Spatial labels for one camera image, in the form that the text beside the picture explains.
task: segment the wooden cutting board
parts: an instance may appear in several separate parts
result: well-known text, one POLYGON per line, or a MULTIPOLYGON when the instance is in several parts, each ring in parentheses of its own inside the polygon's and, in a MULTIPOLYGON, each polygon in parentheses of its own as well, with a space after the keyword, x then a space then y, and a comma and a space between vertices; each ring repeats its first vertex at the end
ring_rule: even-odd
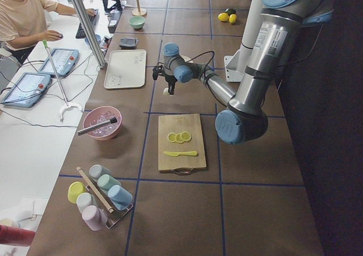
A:
POLYGON ((182 114, 159 116, 158 131, 158 157, 159 171, 177 174, 189 174, 194 169, 205 169, 205 152, 202 135, 202 126, 199 114, 182 114), (168 134, 188 131, 192 135, 189 142, 169 142, 168 134), (198 155, 170 157, 164 151, 188 152, 197 151, 198 155))

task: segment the pink cup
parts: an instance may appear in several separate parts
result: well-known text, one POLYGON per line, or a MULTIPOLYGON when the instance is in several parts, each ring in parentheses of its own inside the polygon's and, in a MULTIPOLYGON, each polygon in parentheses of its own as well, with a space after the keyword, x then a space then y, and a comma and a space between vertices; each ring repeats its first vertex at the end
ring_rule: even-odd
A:
POLYGON ((107 222, 107 214, 104 210, 91 205, 82 212, 82 218, 91 230, 100 230, 105 227, 107 222))

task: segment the person's hand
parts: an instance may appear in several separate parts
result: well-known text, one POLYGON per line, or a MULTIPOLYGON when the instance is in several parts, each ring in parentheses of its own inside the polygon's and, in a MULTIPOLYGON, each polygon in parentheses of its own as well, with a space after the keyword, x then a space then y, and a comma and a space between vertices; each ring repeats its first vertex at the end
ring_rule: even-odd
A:
POLYGON ((46 41, 56 41, 63 37, 63 35, 55 30, 46 30, 40 33, 40 39, 46 41))
POLYGON ((86 9, 86 12, 89 16, 94 16, 96 15, 96 11, 93 10, 92 8, 86 9))

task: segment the white tray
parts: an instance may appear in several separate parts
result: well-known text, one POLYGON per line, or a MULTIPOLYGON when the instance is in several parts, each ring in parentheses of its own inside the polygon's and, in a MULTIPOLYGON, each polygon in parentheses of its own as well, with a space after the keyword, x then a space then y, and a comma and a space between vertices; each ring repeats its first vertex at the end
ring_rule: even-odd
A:
POLYGON ((145 50, 112 51, 103 86, 109 90, 142 87, 145 84, 145 72, 145 50))

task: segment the green bowl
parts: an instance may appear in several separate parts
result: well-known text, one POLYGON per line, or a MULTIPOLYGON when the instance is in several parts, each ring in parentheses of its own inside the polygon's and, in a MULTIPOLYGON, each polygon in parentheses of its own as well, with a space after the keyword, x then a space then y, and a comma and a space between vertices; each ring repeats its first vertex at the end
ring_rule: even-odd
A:
POLYGON ((141 29, 145 24, 145 18, 143 16, 133 16, 129 19, 129 23, 134 29, 141 29))

